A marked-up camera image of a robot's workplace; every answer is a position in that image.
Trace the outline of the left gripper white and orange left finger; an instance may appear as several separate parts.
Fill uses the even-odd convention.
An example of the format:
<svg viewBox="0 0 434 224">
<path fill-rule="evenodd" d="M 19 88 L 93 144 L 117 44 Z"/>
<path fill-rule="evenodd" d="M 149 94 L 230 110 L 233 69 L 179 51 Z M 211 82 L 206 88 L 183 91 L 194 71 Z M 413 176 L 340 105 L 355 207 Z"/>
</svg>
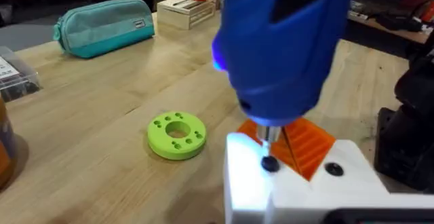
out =
<svg viewBox="0 0 434 224">
<path fill-rule="evenodd" d="M 284 133 L 277 128 L 277 142 L 263 146 L 257 131 L 247 120 L 226 138 L 226 223 L 275 223 L 275 211 L 301 205 L 301 176 Z"/>
</svg>

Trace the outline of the left gripper white and orange right finger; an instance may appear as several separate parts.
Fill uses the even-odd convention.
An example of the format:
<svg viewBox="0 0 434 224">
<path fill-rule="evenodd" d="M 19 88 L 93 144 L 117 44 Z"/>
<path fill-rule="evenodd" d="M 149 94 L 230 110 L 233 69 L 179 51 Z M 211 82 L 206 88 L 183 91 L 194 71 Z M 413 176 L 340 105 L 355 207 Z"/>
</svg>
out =
<svg viewBox="0 0 434 224">
<path fill-rule="evenodd" d="M 354 142 L 307 119 L 284 126 L 271 153 L 280 169 L 271 180 L 267 223 L 320 223 L 333 210 L 371 207 L 389 194 Z"/>
</svg>

